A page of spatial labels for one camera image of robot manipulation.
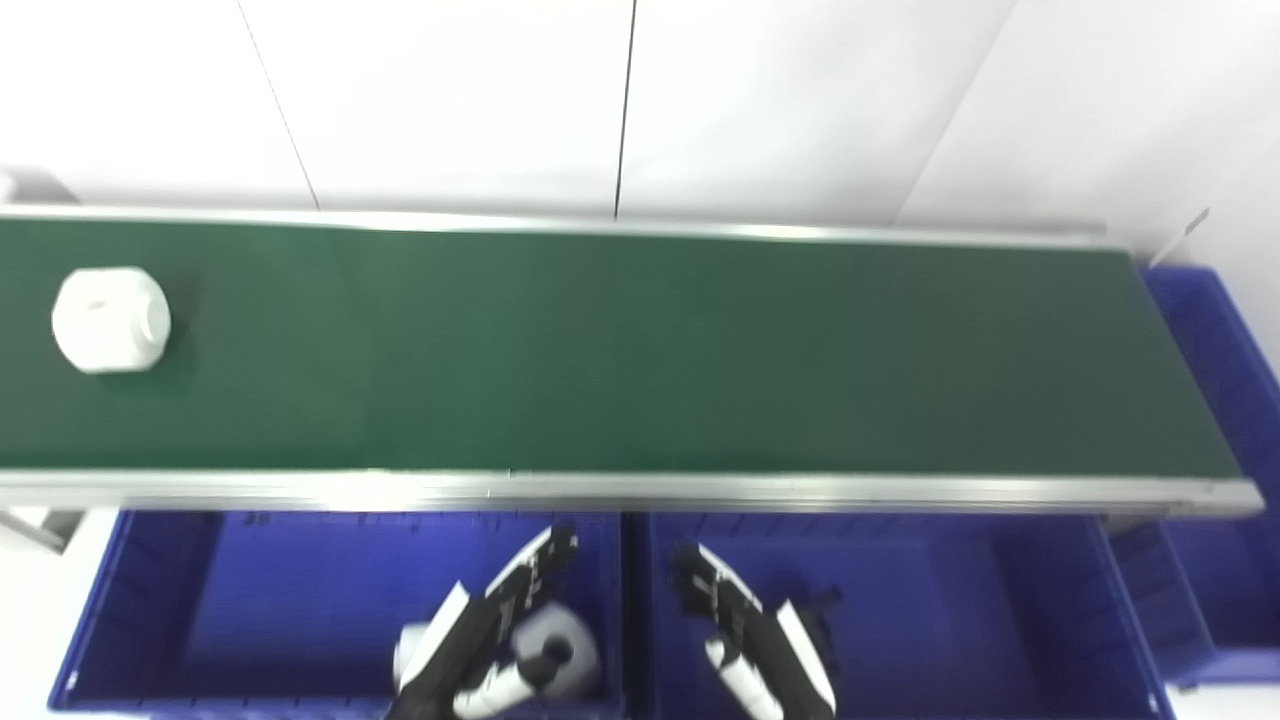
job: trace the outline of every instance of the white floor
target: white floor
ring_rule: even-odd
[[[45,710],[45,701],[115,515],[115,510],[86,515],[60,557],[0,548],[0,708],[8,706],[0,715],[14,720],[58,716]],[[1170,698],[1179,720],[1280,717],[1280,687],[1171,689]]]

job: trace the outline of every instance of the white cylindrical object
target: white cylindrical object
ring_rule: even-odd
[[[511,632],[511,651],[517,660],[538,657],[548,641],[559,641],[572,655],[543,688],[543,694],[575,698],[594,691],[600,683],[600,651],[586,623],[568,607],[548,602]]]
[[[84,268],[63,281],[54,302],[54,340],[82,373],[146,370],[160,360],[169,304],[141,268]]]

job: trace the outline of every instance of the paper roll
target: paper roll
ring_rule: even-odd
[[[63,281],[54,340],[82,373],[146,370],[169,340],[169,304],[141,268],[87,268]]]

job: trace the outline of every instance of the blue storage crate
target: blue storage crate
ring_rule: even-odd
[[[607,512],[123,512],[50,698],[166,717],[380,719],[401,626],[483,592],[553,521],[580,550],[561,602],[591,626],[595,697],[509,719],[620,717],[621,523]]]
[[[1153,269],[1147,286],[1268,509],[1139,528],[1116,559],[1165,679],[1280,682],[1280,388],[1212,270]]]
[[[841,719],[1171,717],[1102,528],[1083,516],[655,514],[640,717],[745,717],[667,582],[707,544],[767,610],[827,587]]]

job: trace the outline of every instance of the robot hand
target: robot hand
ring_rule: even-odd
[[[548,643],[543,653],[499,665],[494,653],[511,629],[547,601],[547,577],[577,553],[572,525],[553,525],[522,547],[484,597],[453,585],[399,680],[387,720],[477,720],[535,697],[568,661]]]
[[[819,656],[829,652],[822,610],[838,600],[831,589],[804,610],[791,601],[769,615],[723,560],[701,544],[675,553],[681,607],[713,621],[705,643],[721,682],[753,720],[833,720],[836,694]]]

